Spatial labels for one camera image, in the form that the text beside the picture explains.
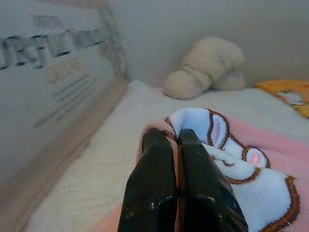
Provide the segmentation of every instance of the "white plush toy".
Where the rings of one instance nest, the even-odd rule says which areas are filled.
[[[217,90],[242,89],[245,79],[238,69],[244,62],[244,54],[236,44],[206,37],[182,59],[180,69],[167,76],[163,94],[189,100],[210,87]]]

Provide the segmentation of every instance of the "white wall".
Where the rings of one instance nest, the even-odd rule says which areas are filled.
[[[157,86],[204,36],[237,43],[249,85],[309,79],[308,0],[108,0],[132,79]]]

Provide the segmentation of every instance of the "white bedsheet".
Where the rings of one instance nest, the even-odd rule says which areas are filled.
[[[212,108],[309,142],[309,121],[260,90],[209,92],[193,101],[179,101],[163,96],[159,88],[132,82],[125,98],[39,206],[25,231],[92,231],[122,201],[143,127],[184,107]]]

